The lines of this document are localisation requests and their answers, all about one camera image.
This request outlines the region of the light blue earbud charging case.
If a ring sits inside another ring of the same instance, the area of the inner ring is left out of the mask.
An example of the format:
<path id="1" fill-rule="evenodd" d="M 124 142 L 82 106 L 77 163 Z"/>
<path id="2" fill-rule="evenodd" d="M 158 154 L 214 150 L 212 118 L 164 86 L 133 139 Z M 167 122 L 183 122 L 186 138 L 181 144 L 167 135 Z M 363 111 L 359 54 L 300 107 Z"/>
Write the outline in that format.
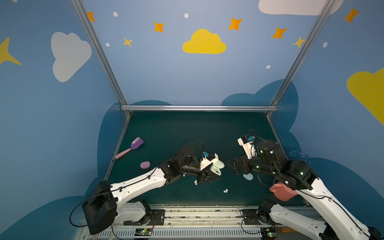
<path id="1" fill-rule="evenodd" d="M 243 174 L 243 178 L 246 179 L 247 181 L 252 181 L 254 179 L 253 174 Z"/>

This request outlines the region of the white earbud charging case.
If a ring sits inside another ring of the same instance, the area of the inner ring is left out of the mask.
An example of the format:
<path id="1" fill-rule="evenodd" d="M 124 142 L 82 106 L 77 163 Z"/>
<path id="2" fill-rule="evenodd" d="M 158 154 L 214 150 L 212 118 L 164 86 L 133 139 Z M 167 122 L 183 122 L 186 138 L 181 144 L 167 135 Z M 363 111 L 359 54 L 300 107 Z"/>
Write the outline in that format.
<path id="1" fill-rule="evenodd" d="M 223 169 L 224 167 L 225 167 L 225 164 L 222 161 L 218 160 L 217 162 L 212 163 L 210 167 L 210 171 L 218 176 L 221 176 L 222 175 L 221 169 Z"/>

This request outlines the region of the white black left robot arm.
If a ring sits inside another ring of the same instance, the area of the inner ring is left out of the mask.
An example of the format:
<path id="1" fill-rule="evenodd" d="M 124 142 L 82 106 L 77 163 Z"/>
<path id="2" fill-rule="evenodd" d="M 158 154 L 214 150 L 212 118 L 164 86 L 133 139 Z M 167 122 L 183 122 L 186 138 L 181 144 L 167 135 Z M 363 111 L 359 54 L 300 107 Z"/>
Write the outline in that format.
<path id="1" fill-rule="evenodd" d="M 153 189 L 174 183 L 184 175 L 196 176 L 199 184 L 219 180 L 224 167 L 216 153 L 203 152 L 199 160 L 191 148 L 184 148 L 146 174 L 115 184 L 100 182 L 82 203 L 89 232 L 96 235 L 118 221 L 143 225 L 152 213 L 147 202 L 137 201 L 127 208 L 123 207 L 124 204 Z"/>

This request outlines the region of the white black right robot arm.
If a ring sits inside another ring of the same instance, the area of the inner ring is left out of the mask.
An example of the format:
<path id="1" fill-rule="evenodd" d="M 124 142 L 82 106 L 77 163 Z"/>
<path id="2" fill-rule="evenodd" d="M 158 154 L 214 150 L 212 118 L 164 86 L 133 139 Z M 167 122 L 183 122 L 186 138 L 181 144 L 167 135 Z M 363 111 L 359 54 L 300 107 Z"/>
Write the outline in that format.
<path id="1" fill-rule="evenodd" d="M 282 224 L 312 240 L 382 240 L 381 232 L 368 227 L 355 218 L 328 190 L 318 174 L 301 160 L 290 160 L 281 145 L 272 140 L 255 142 L 252 135 L 238 139 L 245 155 L 227 161 L 235 174 L 252 171 L 270 174 L 274 179 L 302 196 L 320 214 L 322 221 L 315 221 L 289 211 L 271 200 L 265 200 L 252 215 L 266 225 Z"/>

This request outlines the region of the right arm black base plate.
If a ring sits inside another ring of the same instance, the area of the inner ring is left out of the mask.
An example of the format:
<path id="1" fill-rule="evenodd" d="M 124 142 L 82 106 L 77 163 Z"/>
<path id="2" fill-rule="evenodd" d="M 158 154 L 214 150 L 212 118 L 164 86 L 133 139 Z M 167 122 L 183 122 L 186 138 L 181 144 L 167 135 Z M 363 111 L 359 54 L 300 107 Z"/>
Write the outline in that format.
<path id="1" fill-rule="evenodd" d="M 241 215 L 246 225 L 267 225 L 272 223 L 269 213 L 258 209 L 243 209 Z"/>

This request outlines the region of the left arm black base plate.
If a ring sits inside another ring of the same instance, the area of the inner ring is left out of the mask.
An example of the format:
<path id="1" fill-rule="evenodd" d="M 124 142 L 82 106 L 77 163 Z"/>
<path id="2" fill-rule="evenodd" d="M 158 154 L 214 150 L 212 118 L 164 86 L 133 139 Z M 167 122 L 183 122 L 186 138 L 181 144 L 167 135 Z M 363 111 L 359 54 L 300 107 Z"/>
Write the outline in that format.
<path id="1" fill-rule="evenodd" d="M 124 221 L 124 226 L 149 226 L 155 224 L 162 226 L 165 220 L 165 210 L 152 210 L 146 213 L 138 222 Z"/>

